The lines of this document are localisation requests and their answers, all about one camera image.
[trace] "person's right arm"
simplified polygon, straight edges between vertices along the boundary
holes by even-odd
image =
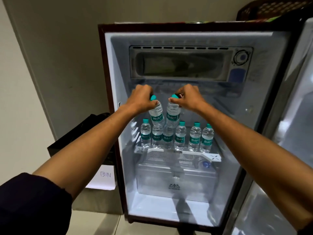
[[[313,221],[313,169],[276,143],[208,104],[196,86],[179,89],[170,102],[192,110],[211,124],[240,165],[296,229]]]

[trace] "dark sleeve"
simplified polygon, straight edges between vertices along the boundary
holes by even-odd
[[[47,178],[27,173],[0,186],[1,234],[66,234],[72,196]]]
[[[313,221],[298,231],[298,235],[312,235],[313,234]]]

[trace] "temperature control dial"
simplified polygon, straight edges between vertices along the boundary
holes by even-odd
[[[245,50],[239,50],[235,53],[233,62],[234,64],[241,66],[244,65],[249,59],[249,52]]]

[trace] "person's left arm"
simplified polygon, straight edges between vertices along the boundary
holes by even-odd
[[[153,109],[150,86],[137,85],[126,104],[110,117],[63,148],[33,174],[64,188],[75,199],[89,183],[127,124],[137,114]]]

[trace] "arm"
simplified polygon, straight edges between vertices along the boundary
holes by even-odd
[[[151,94],[150,86],[137,85],[126,104],[55,154],[33,174],[48,178],[75,199],[98,171],[131,119],[155,107],[157,100],[150,101]]]
[[[292,226],[299,230],[313,220],[313,170],[300,159],[254,130],[209,105],[196,86],[178,90],[169,100],[210,123],[240,165],[267,193]]]

